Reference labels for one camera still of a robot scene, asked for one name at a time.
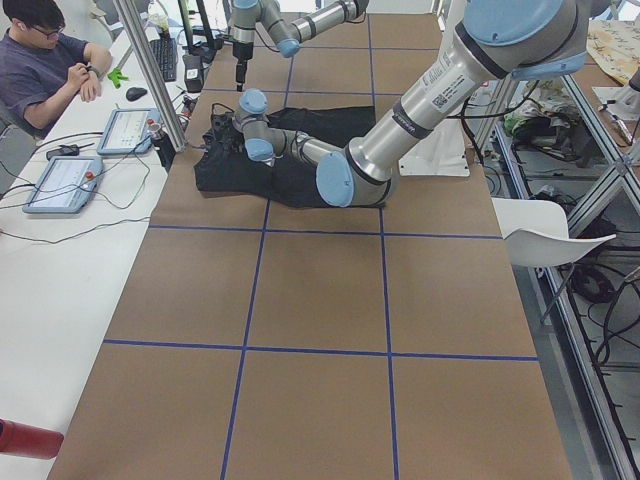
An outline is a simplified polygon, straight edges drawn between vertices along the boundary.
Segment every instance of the tablet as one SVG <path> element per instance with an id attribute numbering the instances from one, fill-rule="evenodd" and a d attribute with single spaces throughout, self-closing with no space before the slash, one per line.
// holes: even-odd
<path id="1" fill-rule="evenodd" d="M 126 155 L 149 150 L 151 138 L 147 133 L 148 119 L 160 122 L 160 112 L 155 108 L 117 109 L 111 112 L 98 144 L 98 155 Z"/>
<path id="2" fill-rule="evenodd" d="M 102 173 L 100 157 L 53 157 L 22 206 L 26 213 L 77 213 Z"/>

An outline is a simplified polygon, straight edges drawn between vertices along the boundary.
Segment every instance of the man's arm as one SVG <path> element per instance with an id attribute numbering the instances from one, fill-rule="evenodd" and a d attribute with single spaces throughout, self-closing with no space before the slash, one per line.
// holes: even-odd
<path id="1" fill-rule="evenodd" d="M 93 69 L 89 71 L 88 80 L 80 87 L 80 98 L 83 102 L 91 102 L 102 93 L 99 77 L 105 75 L 111 66 L 111 53 L 102 45 L 87 43 L 83 56 L 84 61 L 91 64 Z"/>
<path id="2" fill-rule="evenodd" d="M 51 122 L 60 118 L 80 87 L 88 80 L 89 74 L 85 65 L 77 63 L 69 67 L 65 84 L 44 102 L 29 105 L 24 110 L 24 119 L 35 128 L 40 130 L 46 128 Z"/>

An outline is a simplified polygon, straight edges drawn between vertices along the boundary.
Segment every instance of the wristwatch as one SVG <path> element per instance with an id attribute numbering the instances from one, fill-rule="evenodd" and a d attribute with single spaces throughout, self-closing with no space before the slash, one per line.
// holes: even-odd
<path id="1" fill-rule="evenodd" d="M 87 73 L 88 72 L 93 72 L 96 74 L 96 77 L 101 78 L 102 77 L 102 73 L 100 72 L 100 70 L 98 70 L 96 67 L 94 67 L 93 65 L 89 64 L 87 65 Z"/>

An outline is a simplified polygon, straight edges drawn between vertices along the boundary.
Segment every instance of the blue joint cap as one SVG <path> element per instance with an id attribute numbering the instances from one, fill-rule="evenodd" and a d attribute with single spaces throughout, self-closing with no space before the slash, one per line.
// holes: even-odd
<path id="1" fill-rule="evenodd" d="M 273 158 L 273 145 L 262 138 L 250 138 L 244 142 L 247 155 L 254 162 L 266 162 Z"/>
<path id="2" fill-rule="evenodd" d="M 478 43 L 491 46 L 522 42 L 546 27 L 563 2 L 558 0 L 482 0 L 467 2 L 464 28 Z"/>
<path id="3" fill-rule="evenodd" d="M 582 52 L 571 57 L 562 58 L 553 62 L 534 65 L 532 67 L 517 68 L 511 72 L 514 80 L 547 80 L 549 78 L 569 75 L 577 72 L 584 65 L 587 52 Z"/>
<path id="4" fill-rule="evenodd" d="M 249 10 L 258 4 L 258 0 L 233 0 L 233 6 L 241 10 Z"/>
<path id="5" fill-rule="evenodd" d="M 284 58 L 291 58 L 298 50 L 300 50 L 300 42 L 298 42 L 295 38 L 286 38 L 276 45 L 278 50 L 280 50 L 280 55 Z"/>
<path id="6" fill-rule="evenodd" d="M 267 96 L 257 88 L 250 88 L 240 97 L 240 107 L 251 115 L 261 115 L 267 111 L 269 101 Z"/>
<path id="7" fill-rule="evenodd" d="M 355 185 L 347 159 L 341 152 L 326 154 L 316 169 L 316 186 L 322 199 L 334 207 L 348 207 Z"/>

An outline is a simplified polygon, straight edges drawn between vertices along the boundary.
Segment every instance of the glasses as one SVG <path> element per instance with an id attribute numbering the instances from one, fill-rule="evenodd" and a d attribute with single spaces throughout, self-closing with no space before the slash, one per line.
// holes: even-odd
<path id="1" fill-rule="evenodd" d="M 43 34 L 45 37 L 47 37 L 47 40 L 53 40 L 56 37 L 59 37 L 60 34 L 62 33 L 62 31 L 64 30 L 64 26 L 59 27 L 57 30 L 54 30 L 53 32 L 45 32 L 44 30 L 40 30 L 38 27 L 36 27 L 35 25 L 33 27 L 34 30 L 39 31 L 41 34 Z"/>

